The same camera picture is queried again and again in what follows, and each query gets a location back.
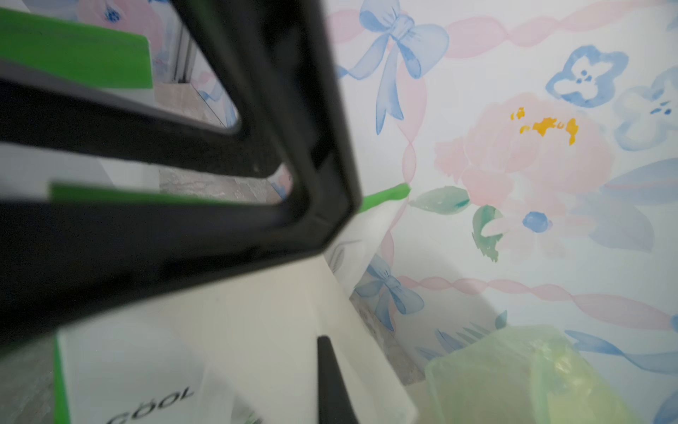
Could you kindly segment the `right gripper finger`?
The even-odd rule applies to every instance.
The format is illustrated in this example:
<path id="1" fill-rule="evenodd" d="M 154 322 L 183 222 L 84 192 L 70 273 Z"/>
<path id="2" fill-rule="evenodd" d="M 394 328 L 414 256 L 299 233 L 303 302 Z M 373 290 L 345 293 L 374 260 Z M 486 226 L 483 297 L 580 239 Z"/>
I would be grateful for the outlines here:
<path id="1" fill-rule="evenodd" d="M 317 338 L 318 423 L 358 424 L 330 337 Z"/>

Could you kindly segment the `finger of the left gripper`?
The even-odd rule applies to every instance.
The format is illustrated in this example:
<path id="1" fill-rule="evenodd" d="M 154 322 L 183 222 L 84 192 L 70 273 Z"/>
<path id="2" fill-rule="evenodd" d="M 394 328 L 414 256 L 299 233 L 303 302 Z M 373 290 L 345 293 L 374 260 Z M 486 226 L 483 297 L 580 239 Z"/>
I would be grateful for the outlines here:
<path id="1" fill-rule="evenodd" d="M 114 307 L 320 254 L 360 194 L 321 5 L 180 1 L 240 119 L 219 129 L 1 65 L 1 138 L 212 174 L 260 174 L 274 147 L 294 179 L 276 205 L 3 201 L 1 341 L 25 342 Z"/>

